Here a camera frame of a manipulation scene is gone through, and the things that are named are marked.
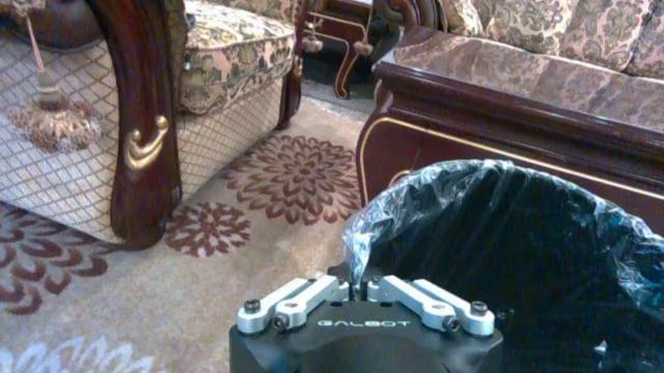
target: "armchair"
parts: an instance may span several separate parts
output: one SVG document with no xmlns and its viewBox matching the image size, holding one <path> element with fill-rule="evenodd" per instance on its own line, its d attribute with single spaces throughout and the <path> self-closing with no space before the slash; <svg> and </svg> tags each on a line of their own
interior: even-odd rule
<svg viewBox="0 0 664 373">
<path fill-rule="evenodd" d="M 45 152 L 7 115 L 31 101 L 36 66 L 0 6 L 0 200 L 124 249 L 151 246 L 180 200 L 295 114 L 303 9 L 295 0 L 47 0 L 31 13 L 44 64 L 95 108 L 102 135 Z M 87 13 L 98 40 L 48 38 L 89 24 Z"/>
</svg>

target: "plastic bag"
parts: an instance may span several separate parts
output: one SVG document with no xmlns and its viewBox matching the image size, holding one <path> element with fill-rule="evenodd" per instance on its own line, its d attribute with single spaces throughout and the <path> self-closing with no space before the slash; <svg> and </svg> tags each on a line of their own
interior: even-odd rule
<svg viewBox="0 0 664 373">
<path fill-rule="evenodd" d="M 664 371 L 664 239 L 570 182 L 502 161 L 411 173 L 350 219 L 346 262 L 482 300 L 508 371 Z"/>
</svg>

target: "floral carpet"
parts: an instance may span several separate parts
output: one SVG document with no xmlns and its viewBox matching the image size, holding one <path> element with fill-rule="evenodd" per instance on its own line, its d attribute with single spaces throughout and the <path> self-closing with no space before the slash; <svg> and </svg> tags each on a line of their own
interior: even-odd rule
<svg viewBox="0 0 664 373">
<path fill-rule="evenodd" d="M 140 252 L 0 203 L 0 372 L 228 371 L 244 299 L 341 261 L 357 117 L 305 99 Z"/>
</svg>

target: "upholstered sofa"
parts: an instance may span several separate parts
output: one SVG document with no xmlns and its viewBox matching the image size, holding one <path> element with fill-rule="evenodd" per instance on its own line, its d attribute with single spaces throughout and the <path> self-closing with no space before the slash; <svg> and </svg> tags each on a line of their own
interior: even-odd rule
<svg viewBox="0 0 664 373">
<path fill-rule="evenodd" d="M 48 151 L 8 114 L 37 83 L 25 24 L 4 3 L 0 200 L 147 247 L 178 203 L 297 111 L 302 1 L 47 0 L 31 12 L 45 68 L 100 116 L 91 144 Z"/>
<path fill-rule="evenodd" d="M 405 32 L 374 67 L 363 202 L 432 162 L 510 159 L 664 232 L 664 2 L 377 0 L 375 9 Z"/>
</svg>

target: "black trash can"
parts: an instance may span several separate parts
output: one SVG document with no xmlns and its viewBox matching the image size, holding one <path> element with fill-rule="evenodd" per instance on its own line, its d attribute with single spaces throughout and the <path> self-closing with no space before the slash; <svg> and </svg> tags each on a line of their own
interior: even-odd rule
<svg viewBox="0 0 664 373">
<path fill-rule="evenodd" d="M 664 239 L 570 182 L 442 162 L 370 202 L 343 240 L 354 281 L 426 278 L 489 304 L 506 371 L 664 372 Z"/>
</svg>

